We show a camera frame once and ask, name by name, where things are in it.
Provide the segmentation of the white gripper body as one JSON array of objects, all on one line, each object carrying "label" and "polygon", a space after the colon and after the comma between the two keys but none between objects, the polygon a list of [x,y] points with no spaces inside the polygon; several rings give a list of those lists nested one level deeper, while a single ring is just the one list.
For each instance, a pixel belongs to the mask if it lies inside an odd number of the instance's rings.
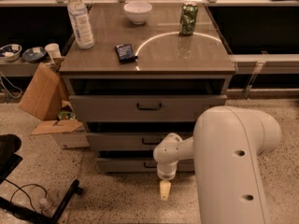
[{"label": "white gripper body", "polygon": [[178,134],[170,133],[153,150],[153,158],[157,162],[157,176],[160,179],[170,181],[175,177],[179,161],[178,145],[181,141]]}]

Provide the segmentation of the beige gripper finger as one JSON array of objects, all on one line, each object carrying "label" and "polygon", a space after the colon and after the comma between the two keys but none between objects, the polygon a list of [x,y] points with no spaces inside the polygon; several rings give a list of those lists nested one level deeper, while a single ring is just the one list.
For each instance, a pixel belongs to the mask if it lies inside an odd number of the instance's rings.
[{"label": "beige gripper finger", "polygon": [[168,180],[162,180],[160,182],[160,198],[162,201],[167,201],[171,189],[171,182]]}]

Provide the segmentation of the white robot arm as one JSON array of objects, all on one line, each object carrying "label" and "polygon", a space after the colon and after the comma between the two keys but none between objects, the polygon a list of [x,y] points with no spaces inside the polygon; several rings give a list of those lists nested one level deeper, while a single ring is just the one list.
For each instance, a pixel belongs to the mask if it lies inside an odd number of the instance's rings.
[{"label": "white robot arm", "polygon": [[263,111],[212,107],[192,137],[170,133],[154,149],[161,199],[168,199],[178,162],[193,160],[201,224],[270,224],[257,157],[280,140],[278,122]]}]

